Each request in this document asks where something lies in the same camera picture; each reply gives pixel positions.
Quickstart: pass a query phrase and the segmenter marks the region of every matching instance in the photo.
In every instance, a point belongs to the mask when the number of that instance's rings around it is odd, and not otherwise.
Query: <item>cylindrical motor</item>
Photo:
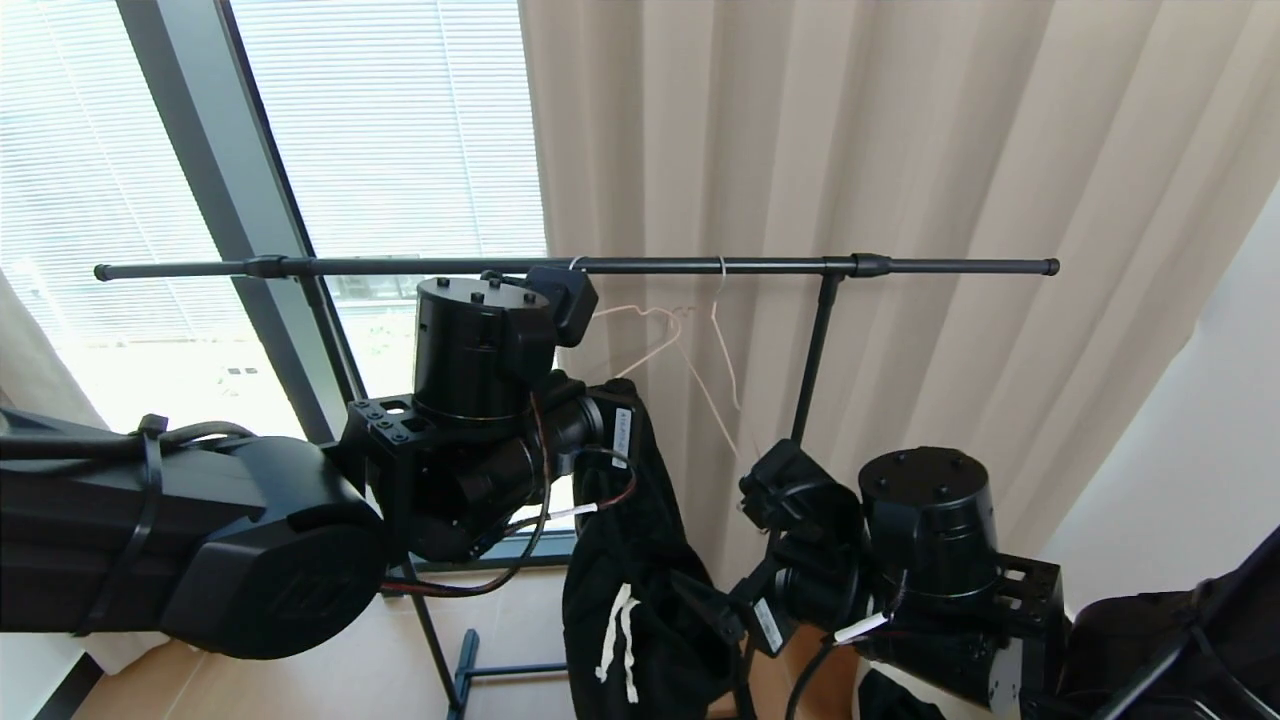
[[[858,474],[872,556],[908,600],[980,597],[1000,577],[987,470],[959,450],[918,447]]]
[[[513,418],[556,355],[549,301],[498,278],[417,286],[413,401],[458,420]]]

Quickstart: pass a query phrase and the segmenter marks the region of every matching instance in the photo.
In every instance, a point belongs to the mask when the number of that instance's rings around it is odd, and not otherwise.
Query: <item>black clothing rack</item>
[[[463,258],[463,259],[364,259],[364,258],[287,258],[269,255],[247,260],[218,263],[168,263],[154,265],[99,265],[93,275],[100,281],[124,278],[169,278],[241,275],[252,278],[297,278],[311,306],[312,315],[325,347],[329,365],[338,380],[343,400],[352,402],[366,397],[360,370],[338,320],[333,299],[320,282],[324,275],[398,275],[398,274],[480,274],[486,270],[499,273],[527,273],[535,265],[572,268],[593,274],[617,275],[822,275],[818,290],[813,331],[805,359],[800,393],[796,397],[791,439],[800,442],[809,419],[818,365],[827,342],[827,327],[836,304],[840,283],[845,278],[872,278],[897,273],[931,274],[1036,274],[1055,275],[1056,259],[1044,260],[961,260],[961,259],[895,259],[874,254],[852,254],[824,258]],[[401,566],[406,578],[415,578],[412,560]],[[502,675],[534,675],[564,673],[563,662],[543,665],[515,665],[503,667],[477,667],[480,634],[468,629],[462,641],[458,666],[451,674],[448,660],[440,647],[439,634],[431,621],[426,600],[411,596],[422,633],[430,646],[440,684],[449,701],[448,720],[462,720],[475,678]],[[737,697],[739,710],[750,698]]]

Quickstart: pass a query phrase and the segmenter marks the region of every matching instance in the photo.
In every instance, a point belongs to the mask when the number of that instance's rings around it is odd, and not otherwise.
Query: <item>curtain fold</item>
[[[552,255],[1046,258],[1055,278],[842,283],[806,450],[841,482],[950,445],[1034,553],[1189,336],[1280,176],[1280,5],[527,1]],[[814,278],[596,278],[685,310],[631,377],[719,582],[763,541],[736,477],[790,432]],[[741,414],[713,300],[733,359]],[[666,337],[602,318],[564,366]]]
[[[108,429],[79,383],[58,357],[49,337],[14,293],[3,270],[0,405]],[[78,642],[104,671],[115,674],[152,647],[169,642],[169,637],[161,633],[95,633]]]

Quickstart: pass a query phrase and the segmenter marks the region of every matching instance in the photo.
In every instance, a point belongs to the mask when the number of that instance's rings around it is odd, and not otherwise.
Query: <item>window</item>
[[[516,0],[233,0],[320,256],[547,254]],[[330,278],[370,395],[407,392],[421,278]]]
[[[220,259],[115,4],[0,8],[0,266],[99,414],[301,437],[228,279],[93,278]]]

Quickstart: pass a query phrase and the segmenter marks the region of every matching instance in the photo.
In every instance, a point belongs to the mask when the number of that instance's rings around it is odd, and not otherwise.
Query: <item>horizontal rod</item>
[[[568,665],[549,662],[545,665],[509,665],[507,667],[468,667],[463,670],[472,678],[493,678],[497,675],[530,675],[534,673],[564,673]]]
[[[247,275],[289,278],[317,275],[472,275],[485,270],[527,273],[534,266],[568,268],[604,275],[827,275],[851,278],[890,273],[1057,274],[1059,261],[1046,260],[897,260],[854,254],[829,258],[285,258],[270,255],[220,263],[99,265],[100,281]]]

